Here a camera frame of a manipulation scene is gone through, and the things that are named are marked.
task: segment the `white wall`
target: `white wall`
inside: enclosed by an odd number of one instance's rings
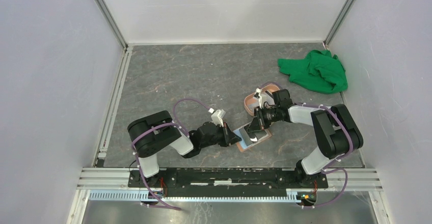
[[[396,223],[430,223],[432,0],[356,0],[330,45]]]
[[[1,223],[65,223],[122,48],[94,0],[0,0]]]
[[[105,0],[130,43],[322,41],[345,0]]]

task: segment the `green cloth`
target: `green cloth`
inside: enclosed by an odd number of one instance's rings
[[[345,69],[328,50],[310,51],[303,60],[278,59],[278,66],[290,82],[315,92],[331,94],[348,88]]]

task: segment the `purple cable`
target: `purple cable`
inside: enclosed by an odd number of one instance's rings
[[[346,130],[346,128],[342,125],[342,122],[340,122],[339,118],[337,118],[337,116],[335,115],[335,113],[333,113],[333,111],[331,109],[327,108],[327,106],[324,106],[324,105],[322,105],[322,106],[321,105],[309,105],[309,104],[305,104],[305,103],[296,103],[296,104],[300,105],[300,106],[304,106],[304,107],[309,107],[309,108],[322,108],[322,109],[325,109],[333,117],[333,119],[335,119],[336,123],[338,124],[338,126],[340,127],[340,129],[342,129],[343,134],[345,134],[345,137],[348,140],[348,144],[349,144],[348,152],[346,152],[345,154],[341,155],[339,158],[336,157],[329,164],[327,164],[326,166],[324,166],[323,170],[327,169],[330,165],[332,165],[334,163],[334,161],[343,159],[343,158],[347,157],[348,155],[350,155],[353,152],[353,149],[354,149],[353,140],[349,136],[349,133]]]
[[[162,125],[158,125],[155,126],[153,128],[151,128],[150,130],[147,130],[146,132],[144,132],[143,134],[139,135],[137,138],[135,138],[135,140],[132,141],[132,149],[135,152],[135,159],[137,160],[137,163],[140,163],[140,160],[138,159],[138,152],[137,149],[135,148],[135,144],[142,139],[143,137],[145,137],[146,135],[154,132],[155,130],[167,127],[167,126],[175,126],[178,127],[177,124],[175,123],[165,123]],[[163,204],[164,206],[160,206],[160,205],[148,205],[148,207],[152,207],[152,208],[163,208],[163,209],[172,209],[172,210],[181,210],[179,207],[175,207],[175,206],[171,206],[167,203],[165,203],[163,200],[161,200],[156,194],[153,193],[153,191],[150,189],[149,185],[147,184],[146,178],[144,177],[144,173],[143,173],[143,169],[142,166],[139,167],[139,171],[140,171],[140,175],[141,178],[143,179],[144,185],[147,187],[147,190],[149,191],[149,193],[155,198],[157,199],[157,201],[161,204]]]
[[[280,84],[274,82],[274,81],[269,81],[269,82],[262,84],[261,86],[259,86],[259,89],[262,89],[263,87],[265,87],[268,84],[275,84],[277,87],[279,87],[280,90],[282,90],[282,86]]]
[[[326,205],[332,204],[333,202],[335,202],[336,200],[338,200],[342,196],[343,192],[345,192],[346,185],[348,184],[348,172],[346,172],[346,170],[344,168],[336,168],[336,169],[333,169],[333,170],[328,171],[328,172],[321,171],[321,173],[330,174],[330,173],[333,173],[335,171],[343,171],[345,173],[345,183],[343,184],[342,190],[339,192],[339,194],[334,199],[332,199],[328,202],[325,202],[325,203],[322,203],[319,205],[314,205],[314,206],[304,206],[303,208],[313,209],[313,208],[317,208],[317,207],[326,206]]]
[[[207,104],[201,102],[200,100],[196,99],[196,98],[182,98],[180,100],[178,100],[175,105],[173,106],[173,116],[174,116],[174,121],[176,123],[178,123],[178,125],[181,127],[180,130],[183,132],[183,134],[185,136],[189,136],[189,131],[183,126],[183,124],[180,122],[180,120],[177,118],[177,113],[175,111],[175,107],[181,102],[181,101],[185,101],[185,100],[190,100],[190,101],[195,101],[197,103],[199,103],[200,105],[202,105],[204,108],[206,108],[207,110],[210,109],[210,106],[208,106]]]
[[[331,171],[326,171],[326,169],[328,169],[331,165],[333,165],[335,163],[335,161],[339,161],[339,160],[347,157],[348,155],[350,155],[353,152],[354,145],[353,145],[353,140],[351,139],[351,137],[350,137],[348,131],[346,130],[346,128],[342,125],[342,122],[339,120],[339,118],[337,118],[337,115],[335,115],[335,113],[333,113],[333,111],[331,111],[331,109],[327,108],[327,106],[324,106],[324,105],[322,105],[322,106],[321,105],[308,105],[308,104],[305,104],[305,103],[296,103],[296,104],[300,105],[300,106],[304,106],[304,107],[309,107],[309,108],[322,108],[322,109],[325,109],[333,117],[333,119],[335,119],[335,121],[338,124],[338,126],[340,127],[340,129],[342,129],[343,133],[345,134],[346,139],[348,140],[348,144],[349,144],[348,152],[346,152],[345,154],[341,155],[339,158],[335,157],[332,161],[330,161],[321,170],[321,173],[323,173],[325,175],[333,173],[335,171],[343,171],[345,173],[345,183],[343,184],[343,187],[342,187],[341,191],[339,192],[339,194],[334,199],[332,199],[332,200],[330,200],[330,201],[328,201],[326,203],[319,204],[319,205],[316,205],[316,206],[305,206],[308,209],[313,209],[313,208],[316,208],[316,207],[325,206],[325,205],[328,205],[328,204],[331,204],[331,203],[335,202],[336,200],[338,200],[341,197],[341,195],[343,194],[343,192],[345,192],[346,185],[348,184],[348,172],[346,172],[346,170],[344,168],[336,168],[336,169],[333,169]]]

